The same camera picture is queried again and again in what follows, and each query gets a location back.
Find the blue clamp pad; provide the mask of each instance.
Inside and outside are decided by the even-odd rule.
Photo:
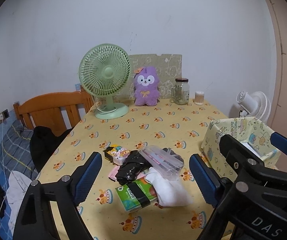
[[[274,132],[270,136],[271,144],[287,155],[287,138],[280,133]]]
[[[76,206],[87,198],[101,166],[101,154],[93,152],[86,163],[76,168],[75,172],[71,175],[76,180],[76,183],[71,184],[73,202]]]
[[[216,172],[212,168],[209,168],[198,154],[190,157],[189,168],[206,203],[215,208],[221,197],[219,176],[215,176]]]

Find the metal screw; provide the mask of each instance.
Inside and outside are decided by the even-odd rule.
[[[221,181],[222,181],[224,184],[229,183],[229,179],[226,178],[226,177],[221,178]]]
[[[36,186],[37,184],[38,184],[38,181],[36,179],[30,182],[31,186]]]
[[[69,179],[70,179],[70,176],[69,176],[69,175],[64,175],[64,176],[62,176],[62,178],[61,178],[61,180],[62,180],[63,182],[67,182]]]
[[[256,165],[257,164],[257,162],[254,159],[248,159],[247,161],[251,165]]]
[[[247,183],[245,183],[243,181],[238,181],[236,183],[236,189],[242,193],[245,193],[248,191],[249,187],[248,187]]]

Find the pillow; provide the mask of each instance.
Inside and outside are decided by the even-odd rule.
[[[30,139],[33,130],[24,127],[20,120],[13,122],[0,144],[0,164],[5,169],[6,177],[10,171],[19,171],[34,180],[38,172],[30,154]]]

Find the yellow tablecloth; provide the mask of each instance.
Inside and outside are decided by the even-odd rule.
[[[200,146],[210,121],[226,116],[207,102],[197,106],[192,100],[184,106],[162,99],[157,106],[130,105],[129,108],[128,114],[113,120],[100,120],[92,110],[88,112],[51,156],[38,179],[47,183],[71,175],[93,151],[100,152],[102,168],[86,201],[79,205],[81,217],[94,239],[195,240],[213,209],[205,203],[190,174],[189,158],[201,153]],[[173,148],[184,158],[181,179],[194,203],[173,208],[161,208],[155,203],[128,214],[115,191],[119,183],[108,179],[114,165],[104,158],[103,149],[109,144],[129,150],[145,144]],[[61,239],[68,239],[55,203],[52,209]]]

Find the white fan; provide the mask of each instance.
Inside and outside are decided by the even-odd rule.
[[[271,111],[271,103],[267,96],[261,92],[256,91],[248,94],[241,91],[237,95],[238,104],[244,109],[240,116],[254,116],[266,123]]]

